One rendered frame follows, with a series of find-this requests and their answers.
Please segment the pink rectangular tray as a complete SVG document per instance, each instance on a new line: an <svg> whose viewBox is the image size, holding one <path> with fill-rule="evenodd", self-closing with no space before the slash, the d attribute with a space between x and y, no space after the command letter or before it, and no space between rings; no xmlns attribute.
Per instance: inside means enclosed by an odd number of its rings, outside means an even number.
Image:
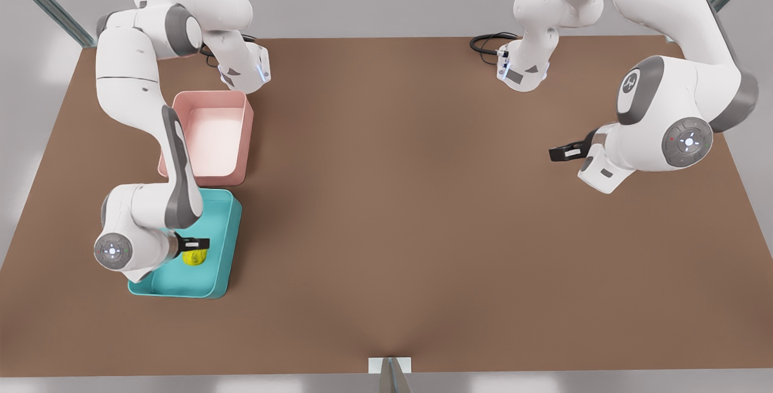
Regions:
<svg viewBox="0 0 773 393"><path fill-rule="evenodd" d="M172 103L201 188L234 187L248 168L254 111L241 91L182 91Z"/></svg>

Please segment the silver frame post with foot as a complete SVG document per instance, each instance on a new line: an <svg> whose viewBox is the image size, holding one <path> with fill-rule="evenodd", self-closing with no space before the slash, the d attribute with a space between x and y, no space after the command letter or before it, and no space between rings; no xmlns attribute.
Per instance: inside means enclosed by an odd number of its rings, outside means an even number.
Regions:
<svg viewBox="0 0 773 393"><path fill-rule="evenodd" d="M412 393L406 374L412 372L410 357L369 357L369 374L378 374L377 393Z"/></svg>

